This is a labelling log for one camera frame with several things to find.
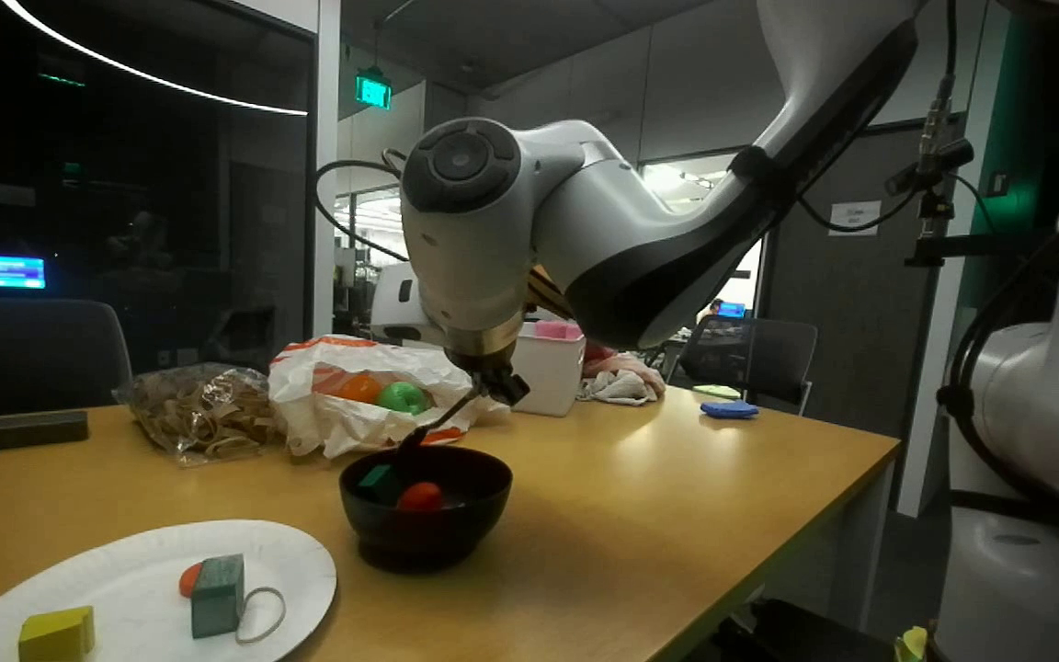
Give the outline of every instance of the ceiling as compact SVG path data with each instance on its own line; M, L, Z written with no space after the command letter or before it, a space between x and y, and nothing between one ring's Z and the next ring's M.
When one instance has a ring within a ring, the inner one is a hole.
M344 0L344 63L481 90L698 2L708 0Z

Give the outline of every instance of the white box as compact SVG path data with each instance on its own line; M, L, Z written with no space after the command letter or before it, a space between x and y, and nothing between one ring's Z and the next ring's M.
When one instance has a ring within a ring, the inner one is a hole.
M517 412L567 416L581 385L585 338L543 338L534 325L521 327L513 347L513 372L528 382Z

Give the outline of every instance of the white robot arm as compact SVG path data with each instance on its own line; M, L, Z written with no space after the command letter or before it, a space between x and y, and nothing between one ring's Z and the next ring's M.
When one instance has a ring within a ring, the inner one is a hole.
M567 290L587 338L657 347L897 87L914 50L914 11L914 0L761 0L785 104L698 218L665 214L585 120L513 132L462 117L429 127L405 165L405 240L447 355L485 394L521 394L508 355L528 263Z

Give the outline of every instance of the food package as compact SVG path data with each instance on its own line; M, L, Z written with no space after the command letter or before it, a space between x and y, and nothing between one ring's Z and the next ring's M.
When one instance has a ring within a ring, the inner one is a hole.
M467 394L469 374L440 347L387 347L355 333L293 343L269 367L269 399L293 456L393 450ZM454 440L485 412L494 399L476 397L427 440Z
M144 372L122 385L152 443L177 456L235 456L278 443L269 380L253 367L183 363Z

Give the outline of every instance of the monitor screen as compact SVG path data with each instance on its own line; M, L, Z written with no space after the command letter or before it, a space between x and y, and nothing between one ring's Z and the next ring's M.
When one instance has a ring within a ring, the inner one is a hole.
M0 255L0 290L49 290L49 260L36 255Z

